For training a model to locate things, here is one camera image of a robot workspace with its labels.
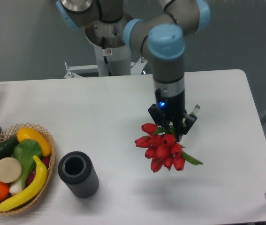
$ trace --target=bok choy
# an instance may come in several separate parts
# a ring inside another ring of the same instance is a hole
[[[15,195],[25,189],[26,180],[36,167],[33,156],[42,157],[41,147],[39,143],[34,140],[25,139],[13,149],[11,157],[20,162],[22,172],[20,177],[10,185],[11,194]]]

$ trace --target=tulip bouquet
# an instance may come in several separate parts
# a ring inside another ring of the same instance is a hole
[[[146,123],[141,126],[147,136],[142,136],[135,140],[135,144],[140,148],[147,148],[145,157],[152,159],[151,170],[155,173],[165,166],[168,170],[174,165],[175,169],[184,169],[185,161],[193,165],[203,163],[183,151],[183,146],[175,138],[174,128],[163,129],[153,123]]]

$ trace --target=white table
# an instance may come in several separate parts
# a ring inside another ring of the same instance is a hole
[[[76,198],[57,170],[46,196],[0,224],[206,225],[266,221],[266,140],[241,70],[186,73],[186,109],[201,106],[181,143],[204,165],[150,170],[134,140],[155,102],[151,75],[0,82],[0,125],[36,123],[57,147],[91,158],[100,185]]]

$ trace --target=light blue joint cap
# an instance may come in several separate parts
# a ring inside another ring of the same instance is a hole
[[[63,8],[62,4],[60,1],[56,2],[56,6],[61,14],[61,16],[63,17],[65,23],[67,24],[67,26],[69,26],[71,29],[77,29],[79,28],[74,22],[73,20],[69,17],[69,15],[66,13],[65,9]]]
[[[136,23],[138,23],[139,21],[142,21],[141,19],[133,19],[130,22],[128,22],[128,24],[125,26],[124,31],[123,31],[123,41],[124,43],[129,46],[131,48],[130,45],[130,36],[131,36],[131,32],[133,30],[133,27],[135,26]]]
[[[162,60],[179,58],[185,50],[183,30],[175,24],[161,24],[148,34],[148,49]]]
[[[208,26],[211,19],[211,12],[208,3],[204,0],[197,0],[197,3],[199,8],[199,23],[197,30],[200,30]]]

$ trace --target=rubber cylinder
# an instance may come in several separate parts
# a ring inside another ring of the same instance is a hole
[[[65,155],[59,162],[58,174],[76,197],[88,198],[99,188],[93,164],[83,152],[73,151]]]

